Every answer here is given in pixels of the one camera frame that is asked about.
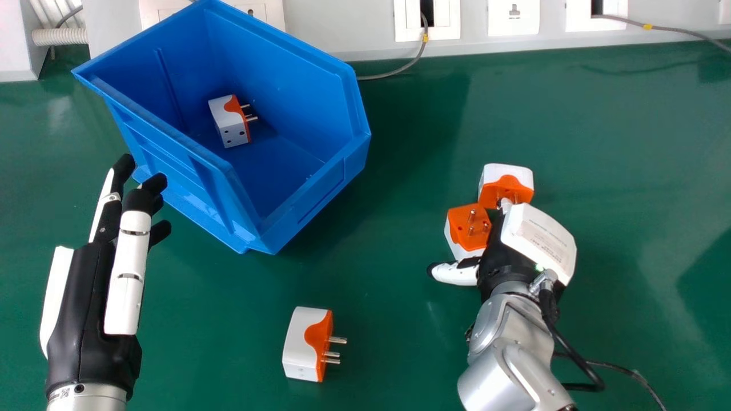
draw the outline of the blue container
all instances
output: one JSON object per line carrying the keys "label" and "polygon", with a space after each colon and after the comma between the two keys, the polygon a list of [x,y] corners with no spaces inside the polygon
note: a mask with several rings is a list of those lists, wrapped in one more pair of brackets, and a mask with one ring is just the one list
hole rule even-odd
{"label": "blue container", "polygon": [[[366,163],[371,131],[353,69],[217,0],[197,1],[74,75],[104,97],[144,181],[236,252],[277,253]],[[208,100],[260,120],[224,148]]]}

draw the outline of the robotic hand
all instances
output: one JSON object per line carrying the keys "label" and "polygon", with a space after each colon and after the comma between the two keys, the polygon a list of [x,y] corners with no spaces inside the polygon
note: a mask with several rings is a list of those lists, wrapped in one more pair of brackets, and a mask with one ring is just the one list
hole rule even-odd
{"label": "robotic hand", "polygon": [[148,250],[171,231],[151,225],[167,179],[156,174],[130,191],[135,161],[112,166],[96,205],[88,244],[56,247],[40,342],[48,359],[47,411],[124,411],[140,376],[140,319]]}
{"label": "robotic hand", "polygon": [[[521,180],[525,184],[516,185]],[[485,166],[478,204],[465,206],[472,209],[463,220],[453,218],[452,211],[458,208],[447,217],[445,235],[459,261],[428,268],[440,282],[477,286],[481,294],[482,307],[466,333],[468,367],[457,383],[459,396],[468,411],[576,410],[567,390],[604,389],[599,375],[554,326],[556,300],[574,272],[576,245],[573,236],[547,214],[528,203],[514,204],[520,202],[514,195],[518,186],[530,191],[530,201],[530,170]],[[497,208],[484,226],[487,230],[491,225],[485,233],[487,244],[461,246],[477,234],[472,224],[480,207]],[[550,370],[554,340],[593,384],[561,384],[556,379]]]}

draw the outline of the white corrugated hose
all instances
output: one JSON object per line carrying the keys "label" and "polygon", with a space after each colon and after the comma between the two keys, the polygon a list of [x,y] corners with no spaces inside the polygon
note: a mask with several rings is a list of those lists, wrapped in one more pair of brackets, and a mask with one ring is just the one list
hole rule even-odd
{"label": "white corrugated hose", "polygon": [[36,45],[88,44],[86,29],[37,29],[32,33]]}

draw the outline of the green tabletop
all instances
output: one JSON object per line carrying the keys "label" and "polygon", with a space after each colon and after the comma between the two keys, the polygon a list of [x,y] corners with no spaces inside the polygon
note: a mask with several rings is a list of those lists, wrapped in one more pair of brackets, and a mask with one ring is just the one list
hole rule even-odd
{"label": "green tabletop", "polygon": [[[0,85],[0,409],[45,406],[38,327],[53,247],[86,241],[125,152],[59,48],[42,80]],[[356,64],[370,74],[399,62]],[[167,208],[148,264],[130,410],[459,410],[475,289],[436,283],[449,207],[482,165],[534,171],[534,205],[579,249],[559,328],[587,358],[638,369],[671,410],[731,407],[731,59],[705,43],[424,59],[362,84],[365,171],[276,256],[239,255]],[[292,381],[295,306],[348,338],[325,383]],[[564,381],[571,364],[554,361]],[[652,410],[600,371],[583,410]]]}

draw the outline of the white wall socket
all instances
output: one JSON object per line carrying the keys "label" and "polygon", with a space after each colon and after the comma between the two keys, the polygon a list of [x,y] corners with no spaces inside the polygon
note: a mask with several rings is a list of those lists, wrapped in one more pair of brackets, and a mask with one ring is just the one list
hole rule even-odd
{"label": "white wall socket", "polygon": [[[224,3],[286,31],[282,0],[224,0]],[[190,0],[140,0],[140,20],[143,30],[154,26],[190,4]]]}
{"label": "white wall socket", "polygon": [[[603,13],[627,17],[629,0],[604,0]],[[624,30],[627,23],[608,20],[605,18],[591,18],[591,1],[566,0],[566,31],[607,31]]]}
{"label": "white wall socket", "polygon": [[538,34],[540,0],[488,0],[488,36]]}
{"label": "white wall socket", "polygon": [[731,24],[731,0],[719,0],[719,24]]}
{"label": "white wall socket", "polygon": [[[432,0],[434,27],[429,27],[429,40],[458,39],[461,35],[460,0]],[[397,42],[420,41],[424,34],[421,26],[419,0],[393,0],[393,22]]]}

